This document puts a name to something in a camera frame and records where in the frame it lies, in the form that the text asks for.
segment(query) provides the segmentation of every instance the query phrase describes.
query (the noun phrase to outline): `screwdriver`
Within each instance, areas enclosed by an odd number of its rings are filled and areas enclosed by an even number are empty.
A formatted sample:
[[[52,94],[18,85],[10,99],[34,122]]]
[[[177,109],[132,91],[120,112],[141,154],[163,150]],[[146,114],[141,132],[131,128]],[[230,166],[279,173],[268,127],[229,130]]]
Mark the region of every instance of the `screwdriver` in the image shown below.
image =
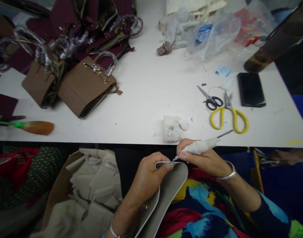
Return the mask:
[[[183,150],[181,152],[188,152],[188,153],[192,153],[192,154],[202,154],[204,152],[207,152],[208,150],[214,148],[217,146],[217,143],[220,141],[219,138],[222,136],[225,136],[229,133],[231,133],[234,130],[230,130],[218,137],[212,138],[212,139],[208,139],[208,140],[197,140],[195,142],[193,142],[190,145],[187,145],[185,148],[183,148]],[[178,156],[176,156],[172,161],[176,161],[177,159],[179,159]]]

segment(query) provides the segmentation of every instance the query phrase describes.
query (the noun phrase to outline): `colorful patterned shirt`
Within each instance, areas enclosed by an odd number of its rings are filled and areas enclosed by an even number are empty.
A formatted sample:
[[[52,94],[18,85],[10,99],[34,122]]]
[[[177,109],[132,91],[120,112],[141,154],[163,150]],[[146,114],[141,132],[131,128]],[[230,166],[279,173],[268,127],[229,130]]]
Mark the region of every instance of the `colorful patterned shirt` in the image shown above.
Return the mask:
[[[220,181],[201,169],[192,169],[171,202],[156,237],[303,237],[303,225],[260,195],[260,208],[244,213]]]

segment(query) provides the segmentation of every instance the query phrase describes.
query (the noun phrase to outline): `smartphone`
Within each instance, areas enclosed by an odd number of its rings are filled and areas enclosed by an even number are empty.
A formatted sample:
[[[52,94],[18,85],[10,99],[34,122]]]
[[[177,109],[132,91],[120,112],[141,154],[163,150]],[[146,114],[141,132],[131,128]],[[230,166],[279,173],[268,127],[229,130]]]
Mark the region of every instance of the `smartphone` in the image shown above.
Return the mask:
[[[239,73],[238,86],[242,106],[264,107],[266,101],[258,73]]]

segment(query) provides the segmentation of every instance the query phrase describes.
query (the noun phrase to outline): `sleeve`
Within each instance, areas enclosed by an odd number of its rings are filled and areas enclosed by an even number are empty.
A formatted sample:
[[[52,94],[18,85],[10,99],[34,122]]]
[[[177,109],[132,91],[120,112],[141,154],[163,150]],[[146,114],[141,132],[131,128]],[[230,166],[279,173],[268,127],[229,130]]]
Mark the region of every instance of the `sleeve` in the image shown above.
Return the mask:
[[[303,238],[303,225],[290,219],[275,203],[259,192],[262,204],[258,210],[245,213],[264,237]]]

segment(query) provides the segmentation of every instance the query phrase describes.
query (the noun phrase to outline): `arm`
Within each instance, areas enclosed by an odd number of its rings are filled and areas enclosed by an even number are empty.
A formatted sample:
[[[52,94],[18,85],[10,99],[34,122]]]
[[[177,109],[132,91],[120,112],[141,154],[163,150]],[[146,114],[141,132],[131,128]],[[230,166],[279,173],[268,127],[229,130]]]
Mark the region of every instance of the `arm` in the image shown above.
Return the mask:
[[[156,170],[155,163],[159,161],[170,160],[160,152],[156,152],[140,162],[132,186],[111,224],[117,236],[126,236],[136,228],[139,208],[155,194],[167,172],[173,169],[173,165],[164,165]],[[105,238],[114,238],[111,229],[106,231]]]
[[[190,145],[194,140],[182,139],[177,146],[177,155],[181,160],[192,163],[206,173],[216,177],[226,177],[231,174],[232,168],[214,151],[209,150],[201,155],[182,152],[182,149]],[[221,181],[232,200],[243,212],[254,212],[261,206],[261,196],[239,174],[235,177]]]
[[[182,149],[194,142],[182,139],[177,146],[177,155],[181,160],[192,163],[206,173],[216,177],[226,177],[231,174],[231,167],[212,149],[194,155],[183,152]],[[257,229],[268,237],[303,237],[303,225],[291,220],[285,212],[267,197],[251,187],[239,174],[221,181],[237,207],[253,222]]]

